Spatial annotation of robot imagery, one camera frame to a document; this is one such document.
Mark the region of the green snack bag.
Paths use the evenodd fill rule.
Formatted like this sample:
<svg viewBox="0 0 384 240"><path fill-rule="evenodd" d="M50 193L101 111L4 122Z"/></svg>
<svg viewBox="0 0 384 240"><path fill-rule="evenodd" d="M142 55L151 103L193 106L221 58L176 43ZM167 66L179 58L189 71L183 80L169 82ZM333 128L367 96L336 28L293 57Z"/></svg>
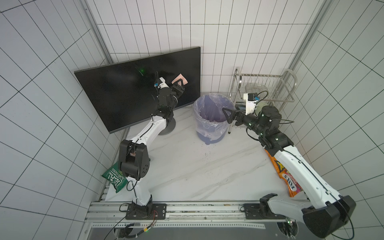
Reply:
<svg viewBox="0 0 384 240"><path fill-rule="evenodd" d="M102 174L102 177L110 182L116 193L119 193L128 183L128 180L119 168L119 162L116 162L108 170L106 170Z"/></svg>

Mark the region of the pink note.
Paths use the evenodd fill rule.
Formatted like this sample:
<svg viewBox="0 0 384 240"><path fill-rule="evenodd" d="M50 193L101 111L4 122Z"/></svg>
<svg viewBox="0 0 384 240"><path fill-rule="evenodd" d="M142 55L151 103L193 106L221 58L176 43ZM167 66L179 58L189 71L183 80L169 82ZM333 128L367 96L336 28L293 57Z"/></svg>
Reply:
<svg viewBox="0 0 384 240"><path fill-rule="evenodd" d="M183 80L185 81L185 85L188 84L187 79L186 79L182 74L179 74L179 75L172 81L172 85L175 84L175 81L178 80L178 79L183 79Z"/></svg>

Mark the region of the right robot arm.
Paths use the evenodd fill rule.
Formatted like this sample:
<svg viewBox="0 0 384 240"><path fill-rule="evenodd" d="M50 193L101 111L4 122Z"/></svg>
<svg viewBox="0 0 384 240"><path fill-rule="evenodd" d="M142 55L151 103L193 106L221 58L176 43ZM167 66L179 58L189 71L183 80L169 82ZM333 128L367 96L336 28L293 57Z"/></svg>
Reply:
<svg viewBox="0 0 384 240"><path fill-rule="evenodd" d="M306 194L306 200L268 194L260 199L259 213L265 218L284 216L304 223L318 238L332 235L351 223L356 202L332 188L299 153L294 143L279 130L282 116L274 106L264 106L257 116L224 108L228 123L244 125L256 133L266 152L279 161Z"/></svg>

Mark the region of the round grey monitor base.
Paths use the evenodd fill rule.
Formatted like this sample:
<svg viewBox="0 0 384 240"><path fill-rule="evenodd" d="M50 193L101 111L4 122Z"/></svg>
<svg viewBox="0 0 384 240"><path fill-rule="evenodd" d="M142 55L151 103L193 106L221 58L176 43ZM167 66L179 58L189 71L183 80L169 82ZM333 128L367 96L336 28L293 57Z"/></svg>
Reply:
<svg viewBox="0 0 384 240"><path fill-rule="evenodd" d="M169 133L171 133L176 127L176 120L175 118L172 118L171 121L169 123L167 123L167 126L164 130L162 130L159 135L160 136L164 136L164 135L168 135Z"/></svg>

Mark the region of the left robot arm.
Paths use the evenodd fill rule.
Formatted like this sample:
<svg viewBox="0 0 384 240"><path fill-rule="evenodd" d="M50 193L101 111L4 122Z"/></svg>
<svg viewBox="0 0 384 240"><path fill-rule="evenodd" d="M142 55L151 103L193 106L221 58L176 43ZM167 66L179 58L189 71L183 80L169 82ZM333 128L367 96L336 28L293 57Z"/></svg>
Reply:
<svg viewBox="0 0 384 240"><path fill-rule="evenodd" d="M157 108L151 114L150 122L135 137L123 140L119 149L119 170L133 184L135 198L133 204L142 211L152 211L152 195L148 188L141 186L141 179L149 171L149 147L159 135L166 135L176 127L174 108L185 91L188 83L183 75L178 75L169 86L164 78L155 80L157 90Z"/></svg>

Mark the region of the green bowl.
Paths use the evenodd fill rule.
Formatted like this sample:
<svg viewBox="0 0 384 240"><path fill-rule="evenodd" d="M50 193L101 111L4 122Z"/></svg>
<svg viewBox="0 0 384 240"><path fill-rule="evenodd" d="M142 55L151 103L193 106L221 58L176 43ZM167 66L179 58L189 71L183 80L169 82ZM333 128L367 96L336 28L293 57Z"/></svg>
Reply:
<svg viewBox="0 0 384 240"><path fill-rule="evenodd" d="M258 115L263 107L268 106L267 103L264 102L258 102L257 106L255 107L254 113L255 115Z"/></svg>

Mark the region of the orange candy bag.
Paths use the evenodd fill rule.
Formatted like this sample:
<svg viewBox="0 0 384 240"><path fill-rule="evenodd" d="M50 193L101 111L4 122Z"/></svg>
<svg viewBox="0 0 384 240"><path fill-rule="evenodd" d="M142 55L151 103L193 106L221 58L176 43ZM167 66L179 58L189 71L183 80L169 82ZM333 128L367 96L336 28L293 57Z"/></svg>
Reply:
<svg viewBox="0 0 384 240"><path fill-rule="evenodd" d="M275 157L272 157L268 151L266 153L271 160L278 176L282 179L285 184L288 186L289 196L291 198L295 197L297 194L303 191L300 184L295 180L295 178L291 175L291 173L281 164Z"/></svg>

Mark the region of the clear glass plate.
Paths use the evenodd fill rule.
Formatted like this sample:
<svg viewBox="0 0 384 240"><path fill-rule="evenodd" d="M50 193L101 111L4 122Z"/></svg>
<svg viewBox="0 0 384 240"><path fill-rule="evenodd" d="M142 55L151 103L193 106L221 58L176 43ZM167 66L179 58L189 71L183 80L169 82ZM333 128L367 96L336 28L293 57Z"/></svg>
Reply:
<svg viewBox="0 0 384 240"><path fill-rule="evenodd" d="M247 93L253 93L259 98L264 98L269 94L268 88L261 84L250 83L245 86Z"/></svg>

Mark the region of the steel dish rack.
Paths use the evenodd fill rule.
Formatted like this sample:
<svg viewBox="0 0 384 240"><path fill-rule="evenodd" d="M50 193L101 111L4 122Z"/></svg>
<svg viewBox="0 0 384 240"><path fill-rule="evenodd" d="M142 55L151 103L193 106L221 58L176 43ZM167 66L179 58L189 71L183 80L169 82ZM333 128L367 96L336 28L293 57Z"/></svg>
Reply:
<svg viewBox="0 0 384 240"><path fill-rule="evenodd" d="M281 75L263 75L242 73L241 68L236 67L230 83L228 97L243 112L246 112L243 94L247 93L245 86L250 83L266 86L269 94L264 98L260 98L259 102L274 106L279 111L287 103L295 101L294 93L298 86L298 78L292 70L286 69Z"/></svg>

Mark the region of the aluminium mounting rail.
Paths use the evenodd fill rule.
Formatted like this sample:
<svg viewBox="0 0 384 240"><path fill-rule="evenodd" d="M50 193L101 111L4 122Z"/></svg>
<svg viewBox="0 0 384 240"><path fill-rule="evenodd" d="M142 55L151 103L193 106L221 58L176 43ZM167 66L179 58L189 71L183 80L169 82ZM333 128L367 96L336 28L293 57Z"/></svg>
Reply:
<svg viewBox="0 0 384 240"><path fill-rule="evenodd" d="M268 214L259 201L245 202L153 202L149 206L135 203L92 202L80 234L81 240L91 235L93 228L110 228L116 238L118 230L127 224L136 228L254 228L264 229L266 223L276 223L281 234L296 239L298 221L283 215Z"/></svg>

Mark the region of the black flat monitor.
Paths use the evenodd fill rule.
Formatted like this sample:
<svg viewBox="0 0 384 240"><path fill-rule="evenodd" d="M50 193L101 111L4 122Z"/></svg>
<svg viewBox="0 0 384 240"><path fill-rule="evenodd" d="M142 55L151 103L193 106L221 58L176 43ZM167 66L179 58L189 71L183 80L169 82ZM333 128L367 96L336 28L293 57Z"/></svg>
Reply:
<svg viewBox="0 0 384 240"><path fill-rule="evenodd" d="M150 119L158 103L156 79L171 86L178 75L187 84L176 109L201 96L199 47L75 72L109 133Z"/></svg>

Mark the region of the purple trash bin with liner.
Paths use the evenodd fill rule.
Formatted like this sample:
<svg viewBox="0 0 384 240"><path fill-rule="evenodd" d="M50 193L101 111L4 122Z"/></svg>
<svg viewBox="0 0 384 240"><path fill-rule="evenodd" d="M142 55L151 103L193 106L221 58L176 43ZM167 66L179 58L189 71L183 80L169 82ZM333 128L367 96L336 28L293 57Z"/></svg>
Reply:
<svg viewBox="0 0 384 240"><path fill-rule="evenodd" d="M223 108L233 110L235 106L221 94L202 95L193 103L196 132L206 145L220 142L230 126Z"/></svg>

